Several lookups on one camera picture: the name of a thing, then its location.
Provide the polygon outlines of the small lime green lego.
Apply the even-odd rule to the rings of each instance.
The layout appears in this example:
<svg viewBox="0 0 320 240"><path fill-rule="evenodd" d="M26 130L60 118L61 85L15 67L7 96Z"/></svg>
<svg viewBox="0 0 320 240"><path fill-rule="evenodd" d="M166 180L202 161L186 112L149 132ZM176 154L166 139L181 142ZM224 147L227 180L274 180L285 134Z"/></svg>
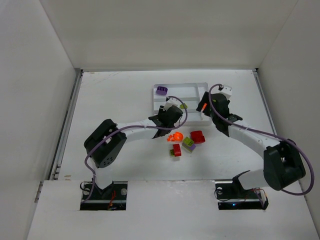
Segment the small lime green lego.
<svg viewBox="0 0 320 240"><path fill-rule="evenodd" d="M180 109L187 109L188 106L184 103L184 104L181 104L181 105L179 106L179 108L180 108Z"/></svg>

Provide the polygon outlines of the orange round lego piece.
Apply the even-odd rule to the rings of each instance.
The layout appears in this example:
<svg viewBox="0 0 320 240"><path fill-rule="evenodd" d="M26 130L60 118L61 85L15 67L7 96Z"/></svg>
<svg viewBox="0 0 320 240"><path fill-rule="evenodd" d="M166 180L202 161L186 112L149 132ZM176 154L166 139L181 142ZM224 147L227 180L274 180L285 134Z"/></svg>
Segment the orange round lego piece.
<svg viewBox="0 0 320 240"><path fill-rule="evenodd" d="M201 112L202 112L202 113L204 112L204 110L206 109L206 107L207 107L207 103L204 103L203 106L202 106L202 108L201 108Z"/></svg>

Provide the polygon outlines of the purple round lego brick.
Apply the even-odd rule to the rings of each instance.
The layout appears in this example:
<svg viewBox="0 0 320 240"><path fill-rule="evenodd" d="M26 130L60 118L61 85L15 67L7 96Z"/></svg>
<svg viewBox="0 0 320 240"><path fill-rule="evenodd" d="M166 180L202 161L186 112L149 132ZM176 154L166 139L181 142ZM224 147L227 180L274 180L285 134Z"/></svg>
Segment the purple round lego brick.
<svg viewBox="0 0 320 240"><path fill-rule="evenodd" d="M165 86L158 86L155 93L159 96L166 96L168 94L168 88Z"/></svg>

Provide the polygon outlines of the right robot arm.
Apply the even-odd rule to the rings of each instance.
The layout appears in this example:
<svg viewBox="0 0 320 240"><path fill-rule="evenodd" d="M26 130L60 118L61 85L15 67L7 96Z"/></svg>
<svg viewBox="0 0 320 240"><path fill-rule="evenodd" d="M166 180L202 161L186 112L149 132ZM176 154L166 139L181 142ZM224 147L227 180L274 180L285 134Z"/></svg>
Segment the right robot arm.
<svg viewBox="0 0 320 240"><path fill-rule="evenodd" d="M240 116L230 113L229 103L224 94L206 91L196 110L210 117L219 132L261 157L261 169L247 170L233 177L232 183L238 191L263 187L281 191L306 175L300 153L292 141L250 131Z"/></svg>

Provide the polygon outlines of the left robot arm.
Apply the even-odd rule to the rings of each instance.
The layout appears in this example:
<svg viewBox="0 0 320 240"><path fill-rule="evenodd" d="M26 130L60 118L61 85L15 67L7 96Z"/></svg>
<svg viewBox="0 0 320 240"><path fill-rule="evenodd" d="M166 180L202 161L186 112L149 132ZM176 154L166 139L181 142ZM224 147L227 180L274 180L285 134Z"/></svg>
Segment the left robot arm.
<svg viewBox="0 0 320 240"><path fill-rule="evenodd" d="M113 183L106 168L116 160L125 143L163 137L176 129L175 124L183 114L179 107L172 105L162 106L157 115L134 123L116 124L111 119L104 120L84 141L87 155L94 163L95 185L105 190Z"/></svg>

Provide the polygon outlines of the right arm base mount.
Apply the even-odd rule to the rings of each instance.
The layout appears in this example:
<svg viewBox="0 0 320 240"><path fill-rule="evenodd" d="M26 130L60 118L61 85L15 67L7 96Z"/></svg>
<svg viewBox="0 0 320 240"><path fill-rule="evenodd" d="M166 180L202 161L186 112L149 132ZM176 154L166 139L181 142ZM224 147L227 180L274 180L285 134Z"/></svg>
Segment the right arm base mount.
<svg viewBox="0 0 320 240"><path fill-rule="evenodd" d="M265 211L268 208L269 200L264 189L244 189L241 186L239 177L247 172L249 170L234 176L232 179L215 181L214 196L219 210Z"/></svg>

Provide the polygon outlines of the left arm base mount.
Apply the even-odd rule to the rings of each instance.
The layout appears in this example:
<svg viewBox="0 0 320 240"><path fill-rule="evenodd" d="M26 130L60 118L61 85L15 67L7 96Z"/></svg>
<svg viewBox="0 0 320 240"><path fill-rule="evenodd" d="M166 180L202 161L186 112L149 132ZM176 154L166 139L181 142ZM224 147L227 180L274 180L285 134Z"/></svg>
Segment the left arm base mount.
<svg viewBox="0 0 320 240"><path fill-rule="evenodd" d="M127 181L115 181L105 189L96 185L92 189L92 182L84 181L80 189L81 211L125 211L127 208Z"/></svg>

